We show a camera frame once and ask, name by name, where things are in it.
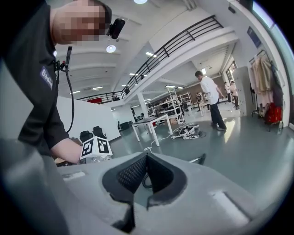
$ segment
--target white table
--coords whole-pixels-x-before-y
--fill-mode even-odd
[[[159,121],[159,120],[163,120],[163,119],[166,120],[167,125],[169,126],[169,130],[170,130],[169,133],[170,133],[170,134],[173,134],[173,130],[171,129],[171,125],[170,125],[169,116],[168,116],[167,114],[163,114],[163,115],[161,115],[161,116],[159,116],[159,117],[148,117],[148,118],[145,118],[145,119],[143,119],[143,120],[140,120],[140,121],[138,121],[138,122],[136,122],[136,123],[133,123],[133,124],[132,124],[132,127],[133,127],[133,130],[134,130],[135,135],[136,135],[136,137],[137,137],[137,140],[140,141],[135,126],[137,126],[137,125],[145,125],[145,124],[147,124],[148,127],[149,127],[149,131],[150,131],[150,133],[153,134],[153,138],[154,138],[154,140],[155,140],[156,146],[159,147],[159,141],[158,141],[158,139],[157,139],[157,135],[156,135],[156,133],[155,133],[155,130],[154,130],[154,127],[153,127],[152,123],[153,123],[153,122],[156,122],[156,121]]]

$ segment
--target ceiling light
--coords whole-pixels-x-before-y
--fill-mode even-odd
[[[106,48],[106,51],[107,51],[108,53],[113,53],[115,50],[116,50],[115,45],[109,45],[109,46]]]
[[[201,71],[202,71],[203,75],[206,74],[206,69],[205,68],[201,69]]]
[[[75,93],[79,93],[79,92],[81,92],[80,90],[78,90],[78,91],[75,91],[75,92],[73,92],[73,94],[75,94]],[[70,95],[72,94],[72,93],[69,93]]]
[[[147,56],[157,57],[157,55],[154,55],[154,54],[152,54],[152,53],[150,53],[150,52],[146,52],[146,55],[147,55]]]
[[[101,89],[103,88],[102,86],[98,86],[98,87],[93,87],[92,90],[98,90],[98,89]]]
[[[147,2],[148,0],[134,0],[134,2],[136,4],[144,4],[145,2]]]

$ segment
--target black mesh fabric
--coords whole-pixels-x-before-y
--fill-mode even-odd
[[[151,157],[147,159],[147,172],[152,183],[153,193],[157,193],[164,189],[174,178],[171,170]]]
[[[119,183],[133,194],[136,192],[146,174],[146,157],[120,171],[117,175]]]

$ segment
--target black t-shirt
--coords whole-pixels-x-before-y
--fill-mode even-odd
[[[54,72],[55,47],[50,35],[50,7],[43,3],[14,38],[4,55],[6,65],[34,105],[18,137],[42,155],[69,135],[56,107],[58,82]]]

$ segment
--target gray floor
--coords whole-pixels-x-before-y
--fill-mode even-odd
[[[268,127],[257,117],[227,117],[225,133],[213,130],[210,121],[199,123],[205,137],[194,140],[169,137],[160,141],[160,147],[154,143],[152,152],[186,161],[206,153],[204,165],[250,192],[261,209],[277,201],[293,173],[294,132],[285,128],[277,134],[277,127],[268,132]],[[153,136],[143,126],[138,126],[137,130],[140,142],[130,128],[111,143],[113,157],[142,152],[151,146]],[[155,131],[158,139],[168,135],[167,126],[158,126]]]

